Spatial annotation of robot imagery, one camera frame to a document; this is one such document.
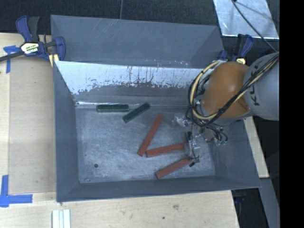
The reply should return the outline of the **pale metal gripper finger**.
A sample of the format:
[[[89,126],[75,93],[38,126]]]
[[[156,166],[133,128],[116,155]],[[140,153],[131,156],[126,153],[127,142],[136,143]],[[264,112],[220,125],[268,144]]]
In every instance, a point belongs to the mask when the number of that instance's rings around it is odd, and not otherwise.
[[[172,127],[187,127],[189,126],[189,120],[183,114],[174,114],[171,121]]]
[[[200,161],[200,147],[194,140],[189,140],[186,143],[186,154],[190,157],[193,162]]]

